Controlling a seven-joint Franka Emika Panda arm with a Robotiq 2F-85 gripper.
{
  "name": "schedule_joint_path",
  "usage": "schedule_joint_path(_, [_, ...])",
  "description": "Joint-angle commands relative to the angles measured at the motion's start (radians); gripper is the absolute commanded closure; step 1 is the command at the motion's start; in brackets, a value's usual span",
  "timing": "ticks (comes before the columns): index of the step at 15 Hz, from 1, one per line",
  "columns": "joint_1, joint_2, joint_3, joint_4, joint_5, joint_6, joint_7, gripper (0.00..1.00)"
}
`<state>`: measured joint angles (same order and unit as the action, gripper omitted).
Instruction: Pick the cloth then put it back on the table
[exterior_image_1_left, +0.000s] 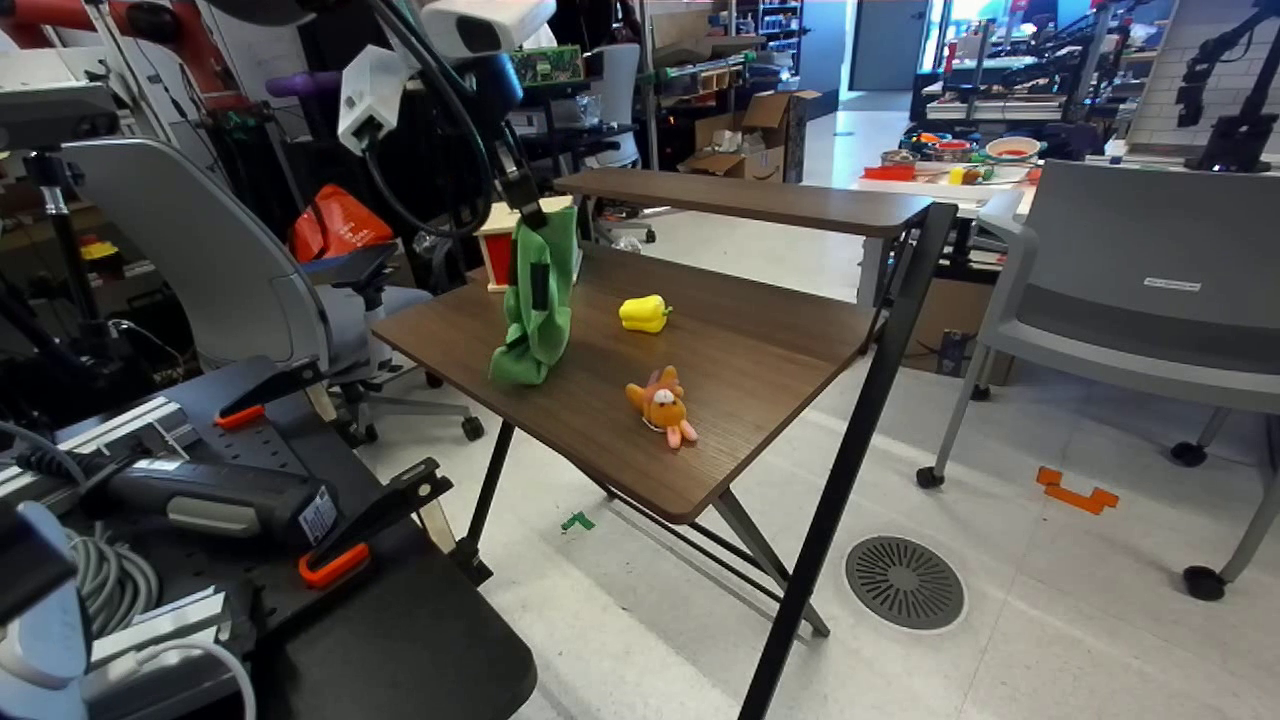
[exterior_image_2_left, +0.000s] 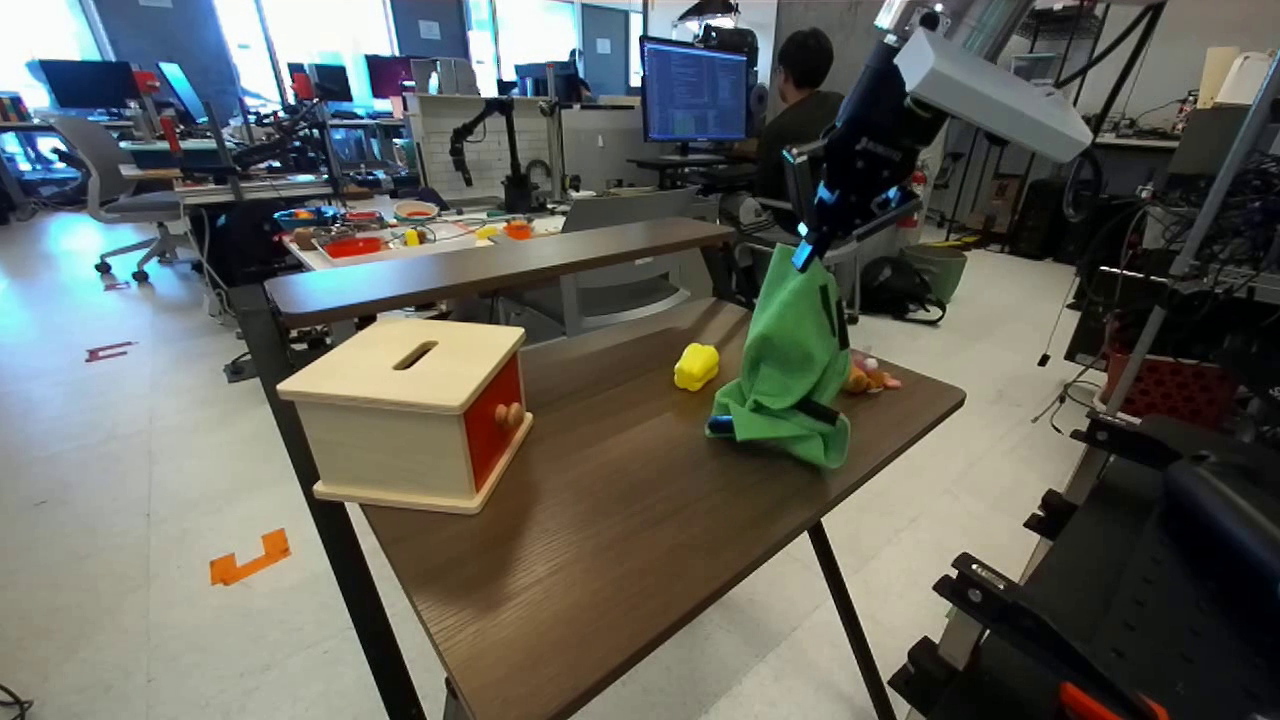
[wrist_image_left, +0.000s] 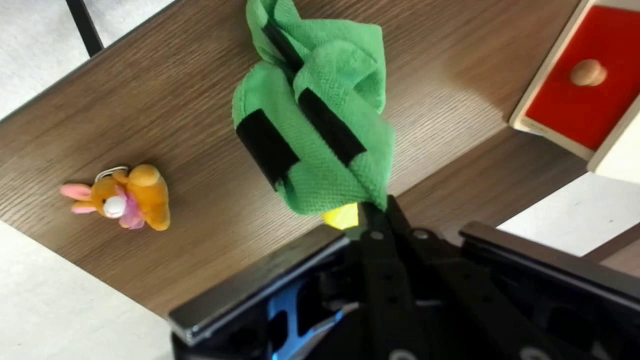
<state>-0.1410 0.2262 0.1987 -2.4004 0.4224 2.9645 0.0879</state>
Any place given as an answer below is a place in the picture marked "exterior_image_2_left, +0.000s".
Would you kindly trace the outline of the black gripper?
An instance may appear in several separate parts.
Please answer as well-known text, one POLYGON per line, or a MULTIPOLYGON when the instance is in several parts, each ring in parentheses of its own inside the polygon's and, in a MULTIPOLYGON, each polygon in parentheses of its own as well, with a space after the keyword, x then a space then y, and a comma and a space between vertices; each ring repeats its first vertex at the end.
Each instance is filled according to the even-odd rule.
POLYGON ((793 253, 800 272, 884 226, 909 194, 922 151, 945 129, 945 115, 906 86, 897 57, 897 45, 871 47, 819 144, 819 170, 793 253))

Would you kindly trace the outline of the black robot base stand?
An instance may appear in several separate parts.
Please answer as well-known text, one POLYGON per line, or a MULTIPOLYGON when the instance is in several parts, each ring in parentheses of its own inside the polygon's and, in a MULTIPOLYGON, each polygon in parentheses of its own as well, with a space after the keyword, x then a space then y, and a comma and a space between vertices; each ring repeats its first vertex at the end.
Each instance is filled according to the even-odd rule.
POLYGON ((1280 450, 1186 420, 1080 429, 1094 488, 1039 494, 1023 579, 962 551, 934 584, 971 645, 922 637, 924 720, 1280 720, 1280 450))

